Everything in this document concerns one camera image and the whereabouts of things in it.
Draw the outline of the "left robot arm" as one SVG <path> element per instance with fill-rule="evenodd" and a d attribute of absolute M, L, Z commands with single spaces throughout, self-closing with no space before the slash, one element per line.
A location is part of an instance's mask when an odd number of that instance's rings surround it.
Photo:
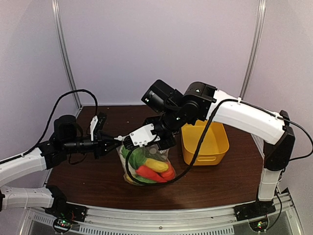
<path fill-rule="evenodd" d="M 53 123 L 54 132 L 49 140 L 35 148 L 0 162 L 0 208 L 42 207 L 52 209 L 59 217 L 70 213 L 64 194 L 57 187 L 11 188 L 7 186 L 28 174 L 45 171 L 66 161 L 72 154 L 93 153 L 95 158 L 104 156 L 122 144 L 121 136 L 112 137 L 102 131 L 106 115 L 94 116 L 90 123 L 90 134 L 83 135 L 76 117 L 64 115 Z"/>

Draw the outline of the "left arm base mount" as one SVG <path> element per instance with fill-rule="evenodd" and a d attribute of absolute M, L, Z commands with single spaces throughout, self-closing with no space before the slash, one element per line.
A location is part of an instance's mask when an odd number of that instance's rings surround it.
<path fill-rule="evenodd" d="M 84 222 L 87 215 L 87 207 L 65 203 L 63 206 L 45 208 L 45 213 L 67 221 Z"/>

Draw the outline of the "dotted clear zip bag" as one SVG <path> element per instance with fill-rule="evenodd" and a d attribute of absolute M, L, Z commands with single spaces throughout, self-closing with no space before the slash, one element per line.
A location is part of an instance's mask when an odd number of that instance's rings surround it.
<path fill-rule="evenodd" d="M 124 180 L 132 185 L 165 183 L 176 177 L 176 171 L 168 159 L 169 149 L 159 150 L 156 144 L 135 149 L 126 163 L 129 150 L 117 148 L 124 169 Z"/>

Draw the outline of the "yellow plastic basket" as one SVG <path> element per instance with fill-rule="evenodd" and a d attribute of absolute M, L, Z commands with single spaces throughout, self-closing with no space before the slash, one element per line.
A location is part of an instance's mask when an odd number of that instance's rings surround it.
<path fill-rule="evenodd" d="M 190 164 L 206 121 L 198 120 L 195 125 L 186 124 L 181 128 L 181 146 L 183 159 Z M 205 135 L 200 151 L 194 163 L 196 166 L 218 165 L 229 150 L 228 137 L 223 124 L 213 122 Z"/>

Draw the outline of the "yellow toy corn cob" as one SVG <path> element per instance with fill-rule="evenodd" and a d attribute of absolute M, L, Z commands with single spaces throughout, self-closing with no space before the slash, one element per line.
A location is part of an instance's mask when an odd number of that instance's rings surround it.
<path fill-rule="evenodd" d="M 162 173 L 168 170 L 169 166 L 165 162 L 161 162 L 155 159 L 147 158 L 146 162 L 144 163 L 145 166 L 152 169 L 157 173 Z"/>

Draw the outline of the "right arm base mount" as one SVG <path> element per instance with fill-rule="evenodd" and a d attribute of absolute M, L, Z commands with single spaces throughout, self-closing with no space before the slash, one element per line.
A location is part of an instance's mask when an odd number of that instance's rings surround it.
<path fill-rule="evenodd" d="M 237 205 L 233 209 L 237 221 L 249 220 L 276 212 L 273 201 L 255 201 Z"/>

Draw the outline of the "orange toy pumpkin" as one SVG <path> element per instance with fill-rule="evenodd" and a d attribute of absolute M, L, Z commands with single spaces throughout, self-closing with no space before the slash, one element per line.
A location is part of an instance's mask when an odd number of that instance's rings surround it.
<path fill-rule="evenodd" d="M 169 167 L 167 171 L 160 173 L 161 177 L 166 181 L 171 181 L 175 178 L 176 172 L 172 167 Z"/>

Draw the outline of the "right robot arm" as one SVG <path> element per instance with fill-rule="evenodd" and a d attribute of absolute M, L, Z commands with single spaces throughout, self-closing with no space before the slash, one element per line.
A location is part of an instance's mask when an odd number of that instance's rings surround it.
<path fill-rule="evenodd" d="M 184 94 L 162 80 L 155 81 L 141 99 L 159 114 L 146 119 L 139 146 L 153 141 L 172 147 L 172 134 L 197 120 L 226 124 L 264 140 L 264 166 L 258 187 L 258 200 L 251 212 L 261 216 L 269 209 L 279 176 L 288 165 L 295 144 L 288 113 L 271 112 L 234 98 L 214 86 L 193 82 Z"/>

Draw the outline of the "orange toy carrot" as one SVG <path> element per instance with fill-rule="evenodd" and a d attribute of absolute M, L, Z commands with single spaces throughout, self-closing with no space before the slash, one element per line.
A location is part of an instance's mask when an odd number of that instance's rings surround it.
<path fill-rule="evenodd" d="M 148 157 L 145 156 L 145 151 L 143 148 L 135 149 L 128 160 L 128 168 L 131 175 L 138 181 L 144 183 L 164 183 L 166 182 L 160 173 L 153 171 L 144 165 Z"/>

